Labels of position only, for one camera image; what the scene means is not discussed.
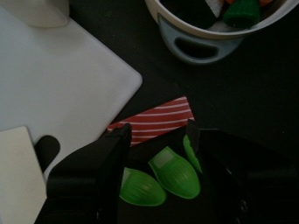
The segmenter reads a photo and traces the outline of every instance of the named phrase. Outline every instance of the green object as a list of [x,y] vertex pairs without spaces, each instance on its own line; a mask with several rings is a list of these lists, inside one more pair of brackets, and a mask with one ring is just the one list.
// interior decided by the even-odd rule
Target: green object
[[184,148],[187,158],[190,159],[192,166],[199,172],[202,172],[202,165],[200,165],[199,159],[195,156],[194,149],[191,146],[191,140],[187,135],[184,135],[183,137],[183,148]]
[[164,203],[167,195],[152,176],[126,167],[119,197],[136,206],[156,207]]
[[258,24],[260,9],[258,0],[235,0],[223,15],[224,23],[236,28],[250,28]]
[[163,188],[184,199],[194,199],[200,191],[200,181],[190,162],[166,147],[150,160]]

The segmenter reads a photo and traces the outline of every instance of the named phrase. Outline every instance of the dark table surface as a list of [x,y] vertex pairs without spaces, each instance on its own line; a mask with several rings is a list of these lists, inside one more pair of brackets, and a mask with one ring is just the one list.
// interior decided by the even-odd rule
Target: dark table surface
[[71,0],[69,10],[143,75],[118,120],[186,95],[200,127],[244,137],[299,161],[299,7],[208,66],[174,57],[144,1]]

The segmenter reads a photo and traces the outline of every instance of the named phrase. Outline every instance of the white paper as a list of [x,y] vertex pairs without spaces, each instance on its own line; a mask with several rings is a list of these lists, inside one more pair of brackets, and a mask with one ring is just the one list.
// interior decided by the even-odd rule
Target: white paper
[[0,217],[3,224],[33,224],[45,198],[43,172],[27,128],[1,131]]

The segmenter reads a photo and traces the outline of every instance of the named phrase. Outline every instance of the bowl handle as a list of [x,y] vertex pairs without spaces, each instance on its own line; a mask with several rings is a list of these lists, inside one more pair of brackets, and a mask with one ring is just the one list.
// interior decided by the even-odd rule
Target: bowl handle
[[218,40],[195,37],[170,24],[162,15],[158,23],[163,41],[172,54],[192,65],[207,65],[222,60],[234,52],[243,40],[243,38]]

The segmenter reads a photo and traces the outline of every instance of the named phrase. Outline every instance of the red and white striped cloth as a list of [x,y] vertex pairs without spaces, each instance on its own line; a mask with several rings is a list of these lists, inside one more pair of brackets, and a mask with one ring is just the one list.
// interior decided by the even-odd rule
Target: red and white striped cloth
[[184,96],[128,117],[122,122],[112,123],[107,129],[112,130],[126,123],[131,123],[131,145],[135,145],[187,125],[188,119],[194,119],[194,117]]

